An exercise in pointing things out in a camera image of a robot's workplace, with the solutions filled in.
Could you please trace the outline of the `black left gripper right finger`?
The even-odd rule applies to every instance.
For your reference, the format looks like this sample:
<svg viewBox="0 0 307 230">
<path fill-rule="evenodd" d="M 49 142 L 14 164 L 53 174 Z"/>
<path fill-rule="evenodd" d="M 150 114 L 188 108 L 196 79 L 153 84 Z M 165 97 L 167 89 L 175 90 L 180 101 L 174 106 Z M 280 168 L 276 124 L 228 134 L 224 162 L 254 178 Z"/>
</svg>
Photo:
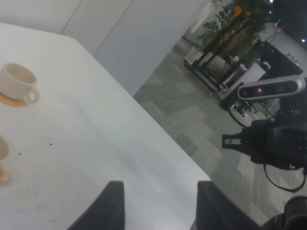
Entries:
<svg viewBox="0 0 307 230">
<path fill-rule="evenodd" d="M 259 229 L 213 182 L 199 181 L 197 189 L 196 230 Z"/>
</svg>

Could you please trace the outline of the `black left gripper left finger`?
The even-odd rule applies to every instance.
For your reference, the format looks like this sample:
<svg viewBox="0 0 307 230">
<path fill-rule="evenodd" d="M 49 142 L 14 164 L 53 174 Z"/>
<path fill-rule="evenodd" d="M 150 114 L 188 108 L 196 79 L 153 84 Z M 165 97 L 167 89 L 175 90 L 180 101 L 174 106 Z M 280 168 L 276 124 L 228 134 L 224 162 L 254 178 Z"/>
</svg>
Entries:
<svg viewBox="0 0 307 230">
<path fill-rule="evenodd" d="M 97 199 L 69 227 L 70 230 L 125 229 L 125 193 L 122 181 L 110 181 Z"/>
</svg>

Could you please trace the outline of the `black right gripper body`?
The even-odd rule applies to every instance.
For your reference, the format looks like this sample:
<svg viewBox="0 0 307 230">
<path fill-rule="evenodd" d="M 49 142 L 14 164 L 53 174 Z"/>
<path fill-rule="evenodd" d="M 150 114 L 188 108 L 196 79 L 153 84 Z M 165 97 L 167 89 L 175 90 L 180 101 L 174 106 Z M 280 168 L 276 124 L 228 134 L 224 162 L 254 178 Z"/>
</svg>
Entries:
<svg viewBox="0 0 307 230">
<path fill-rule="evenodd" d="M 307 111 L 283 110 L 272 119 L 252 121 L 237 134 L 223 134 L 222 148 L 282 170 L 306 168 Z"/>
</svg>

